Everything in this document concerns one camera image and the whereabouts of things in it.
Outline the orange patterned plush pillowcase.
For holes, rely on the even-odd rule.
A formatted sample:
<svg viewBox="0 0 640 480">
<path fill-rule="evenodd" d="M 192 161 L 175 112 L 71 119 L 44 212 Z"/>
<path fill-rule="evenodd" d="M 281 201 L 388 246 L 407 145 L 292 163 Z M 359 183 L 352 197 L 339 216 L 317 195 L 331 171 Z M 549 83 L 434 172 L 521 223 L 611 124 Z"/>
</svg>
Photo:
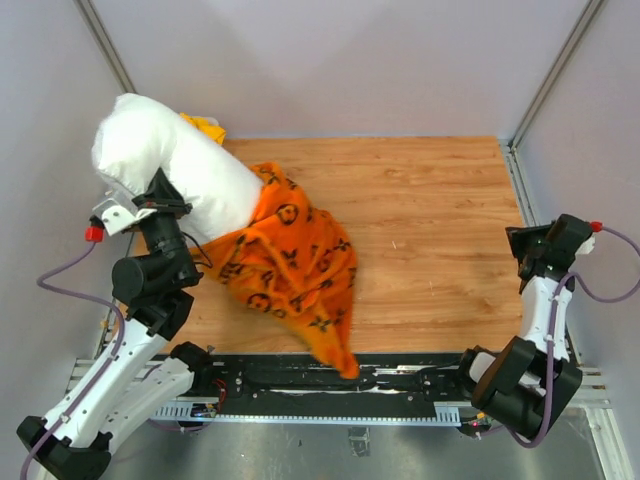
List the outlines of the orange patterned plush pillowcase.
<svg viewBox="0 0 640 480">
<path fill-rule="evenodd" d="M 247 308 L 269 314 L 297 335 L 311 355 L 353 380 L 350 348 L 358 268 L 341 224 L 312 205 L 276 163 L 254 165 L 263 186 L 249 224 L 191 254 L 207 259 L 207 275 Z"/>
</svg>

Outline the white pillow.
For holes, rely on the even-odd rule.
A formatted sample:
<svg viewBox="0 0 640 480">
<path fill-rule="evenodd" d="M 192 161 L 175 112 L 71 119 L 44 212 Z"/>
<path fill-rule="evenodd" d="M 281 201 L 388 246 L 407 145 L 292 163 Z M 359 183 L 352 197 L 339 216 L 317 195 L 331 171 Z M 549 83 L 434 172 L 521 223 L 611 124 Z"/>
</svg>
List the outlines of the white pillow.
<svg viewBox="0 0 640 480">
<path fill-rule="evenodd" d="M 96 131 L 97 174 L 129 198 L 144 193 L 156 171 L 192 205 L 181 229 L 204 245 L 247 227 L 263 181 L 185 117 L 151 98 L 126 93 Z"/>
</svg>

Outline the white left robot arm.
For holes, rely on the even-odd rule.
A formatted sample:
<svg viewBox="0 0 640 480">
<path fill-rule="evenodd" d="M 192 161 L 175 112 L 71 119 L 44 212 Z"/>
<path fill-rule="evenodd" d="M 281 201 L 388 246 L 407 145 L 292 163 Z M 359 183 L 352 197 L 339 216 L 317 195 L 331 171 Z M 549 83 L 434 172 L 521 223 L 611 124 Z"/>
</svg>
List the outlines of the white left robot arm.
<svg viewBox="0 0 640 480">
<path fill-rule="evenodd" d="M 55 407 L 21 422 L 17 435 L 28 451 L 21 478 L 38 462 L 57 479 L 97 479 L 160 407 L 187 391 L 200 396 L 213 386 L 211 367 L 176 357 L 163 361 L 139 384 L 133 382 L 185 324 L 194 302 L 187 290 L 203 274 L 178 224 L 192 206 L 163 170 L 156 171 L 132 203 L 135 213 L 108 199 L 91 219 L 94 229 L 110 235 L 139 230 L 148 249 L 113 266 L 114 299 L 107 306 L 117 317 L 116 336 Z"/>
</svg>

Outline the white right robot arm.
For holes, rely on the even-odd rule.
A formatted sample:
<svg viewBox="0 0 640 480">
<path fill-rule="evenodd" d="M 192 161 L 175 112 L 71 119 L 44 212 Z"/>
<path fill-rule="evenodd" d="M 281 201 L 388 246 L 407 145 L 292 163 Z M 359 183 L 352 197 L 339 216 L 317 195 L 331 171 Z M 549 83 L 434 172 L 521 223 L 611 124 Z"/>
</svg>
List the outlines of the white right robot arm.
<svg viewBox="0 0 640 480">
<path fill-rule="evenodd" d="M 497 354 L 475 346 L 453 375 L 455 392 L 501 423 L 521 445 L 537 446 L 581 386 L 566 345 L 570 268 L 595 244 L 592 226 L 569 214 L 536 227 L 509 227 L 522 300 L 518 335 Z"/>
</svg>

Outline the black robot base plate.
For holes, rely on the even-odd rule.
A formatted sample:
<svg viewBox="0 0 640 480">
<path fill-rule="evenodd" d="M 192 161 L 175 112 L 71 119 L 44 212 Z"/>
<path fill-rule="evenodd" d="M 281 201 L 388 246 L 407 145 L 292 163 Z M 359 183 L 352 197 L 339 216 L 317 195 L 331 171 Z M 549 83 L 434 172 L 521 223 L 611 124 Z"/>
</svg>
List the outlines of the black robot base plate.
<svg viewBox="0 0 640 480">
<path fill-rule="evenodd" d="M 458 375 L 461 359 L 459 353 L 359 353 L 359 374 L 348 380 L 306 354 L 191 354 L 188 363 L 196 376 L 187 396 L 221 396 L 222 407 L 231 399 L 263 395 L 416 395 L 469 404 Z"/>
</svg>

